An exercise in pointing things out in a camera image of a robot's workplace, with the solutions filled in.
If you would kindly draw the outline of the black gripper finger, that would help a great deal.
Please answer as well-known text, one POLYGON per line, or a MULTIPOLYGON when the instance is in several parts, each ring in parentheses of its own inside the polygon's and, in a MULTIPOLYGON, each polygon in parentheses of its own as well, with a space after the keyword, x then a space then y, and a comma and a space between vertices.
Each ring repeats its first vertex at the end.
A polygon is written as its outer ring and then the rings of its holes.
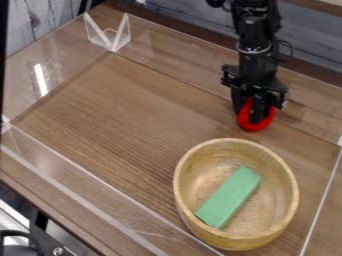
POLYGON ((255 94, 251 97, 249 121, 251 124, 269 124, 275 115, 274 97, 270 94, 255 94))
POLYGON ((242 108, 246 106, 247 103, 251 102, 251 94, 249 91, 243 91, 238 88, 231 89, 231 99, 233 99, 233 106, 235 114, 239 114, 242 108))

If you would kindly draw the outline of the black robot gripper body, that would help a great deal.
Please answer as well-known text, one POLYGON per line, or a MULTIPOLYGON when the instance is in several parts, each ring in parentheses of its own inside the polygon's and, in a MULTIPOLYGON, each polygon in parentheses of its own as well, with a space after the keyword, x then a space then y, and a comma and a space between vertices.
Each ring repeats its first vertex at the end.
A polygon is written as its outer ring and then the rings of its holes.
POLYGON ((285 61, 279 56, 279 46, 292 45, 283 40, 273 40, 269 45, 255 48, 237 46, 239 63, 223 64, 223 76, 221 82, 230 89, 238 88, 249 91, 251 97, 255 94, 270 94, 274 97, 274 106, 278 109, 286 107, 286 94, 289 87, 277 77, 278 64, 285 61))

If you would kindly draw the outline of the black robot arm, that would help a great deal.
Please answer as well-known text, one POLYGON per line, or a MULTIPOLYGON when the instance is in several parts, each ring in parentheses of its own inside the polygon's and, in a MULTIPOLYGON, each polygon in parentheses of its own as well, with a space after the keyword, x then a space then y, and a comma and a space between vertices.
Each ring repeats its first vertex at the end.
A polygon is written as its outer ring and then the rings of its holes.
POLYGON ((213 8, 231 13, 238 35, 237 66, 222 65, 221 82, 231 89, 237 122, 246 131, 259 131, 286 107, 289 87, 277 77, 281 45, 277 38, 281 14, 277 0, 206 0, 213 8))

